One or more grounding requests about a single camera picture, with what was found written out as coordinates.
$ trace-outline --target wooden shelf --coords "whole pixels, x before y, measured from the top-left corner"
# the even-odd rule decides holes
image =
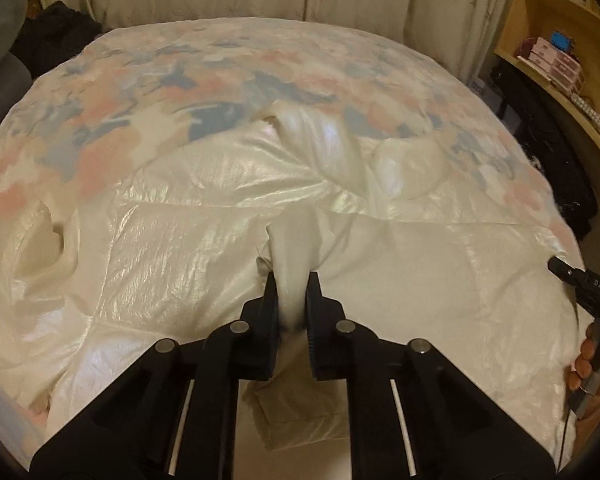
[[[600,132],[595,129],[593,124],[585,117],[585,115],[576,108],[576,106],[560,92],[554,85],[552,85],[546,78],[540,75],[536,70],[531,68],[528,64],[519,59],[516,59],[511,54],[502,50],[496,50],[496,54],[505,61],[511,63],[520,72],[528,76],[538,86],[540,86],[545,92],[547,92],[562,108],[564,108],[571,117],[573,117],[586,134],[595,142],[596,146],[600,150]]]
[[[600,114],[600,6],[595,0],[512,0],[495,53],[528,76],[546,93],[542,99],[589,175],[600,206],[600,133],[589,119],[548,79],[517,59],[527,38],[548,40],[561,32],[574,41],[573,54],[585,81],[580,95]]]
[[[600,36],[600,15],[574,0],[537,0],[539,4],[570,17],[579,26]]]

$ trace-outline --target clamp jaw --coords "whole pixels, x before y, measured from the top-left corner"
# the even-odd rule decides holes
[[[264,296],[245,303],[240,319],[205,340],[149,348],[35,454],[31,478],[231,479],[238,380],[270,379],[277,348],[270,273]]]
[[[555,478],[542,446],[428,341],[385,341],[346,319],[314,272],[305,316],[315,378],[347,380],[352,480]]]

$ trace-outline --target cable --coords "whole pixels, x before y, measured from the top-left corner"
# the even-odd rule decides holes
[[[564,442],[567,440],[567,428],[569,427],[569,416],[571,415],[571,410],[567,412],[567,420],[564,421],[564,430],[562,430],[562,445],[560,446],[560,458],[558,459],[558,468],[555,470],[556,472],[560,471],[560,467],[562,466],[562,455],[564,454]]]

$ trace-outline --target handheld tool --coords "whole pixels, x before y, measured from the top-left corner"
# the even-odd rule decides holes
[[[590,270],[574,269],[556,256],[549,259],[547,266],[563,282],[574,287],[578,304],[595,318],[591,335],[596,346],[591,360],[592,373],[567,399],[571,411],[582,418],[600,387],[600,276]]]

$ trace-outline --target black cloth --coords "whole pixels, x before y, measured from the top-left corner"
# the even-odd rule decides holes
[[[491,72],[505,101],[522,120],[516,132],[527,158],[540,165],[540,171],[554,190],[560,214],[578,240],[591,227],[589,220],[598,213],[598,202],[589,177],[551,112],[542,104],[536,83],[502,61]]]
[[[11,53],[37,78],[80,54],[101,31],[102,26],[86,14],[55,2],[35,19],[25,20]]]

